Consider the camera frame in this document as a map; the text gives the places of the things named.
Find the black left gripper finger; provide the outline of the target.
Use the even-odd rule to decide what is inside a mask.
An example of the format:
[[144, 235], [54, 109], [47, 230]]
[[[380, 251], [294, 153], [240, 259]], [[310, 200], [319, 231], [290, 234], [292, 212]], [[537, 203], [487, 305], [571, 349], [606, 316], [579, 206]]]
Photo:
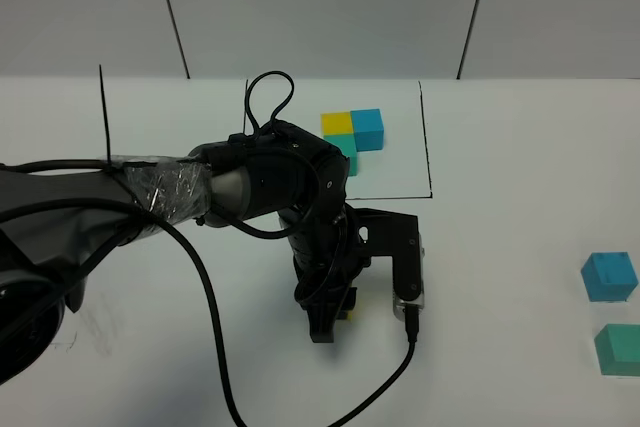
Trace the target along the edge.
[[309, 335], [314, 343], [334, 342], [334, 327], [345, 319], [344, 291], [328, 292], [313, 298], [304, 308], [309, 321]]

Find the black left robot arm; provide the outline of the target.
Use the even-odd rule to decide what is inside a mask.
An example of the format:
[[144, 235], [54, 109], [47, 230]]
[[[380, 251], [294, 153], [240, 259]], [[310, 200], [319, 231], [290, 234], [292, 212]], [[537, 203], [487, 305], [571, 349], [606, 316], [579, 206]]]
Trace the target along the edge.
[[346, 201], [347, 157], [273, 121], [185, 157], [65, 159], [1, 169], [1, 377], [30, 367], [81, 307], [91, 271], [115, 248], [193, 220], [287, 239], [294, 297], [314, 342], [353, 309], [368, 266]]

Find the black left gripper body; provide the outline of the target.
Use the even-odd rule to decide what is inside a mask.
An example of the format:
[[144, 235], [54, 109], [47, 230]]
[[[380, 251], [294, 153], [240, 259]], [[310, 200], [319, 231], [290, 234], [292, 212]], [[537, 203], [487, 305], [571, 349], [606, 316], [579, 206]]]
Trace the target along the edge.
[[318, 216], [288, 237], [297, 278], [296, 303], [309, 316], [347, 316], [354, 309], [353, 280], [371, 262], [356, 254], [364, 241], [355, 209], [344, 203], [334, 214]]

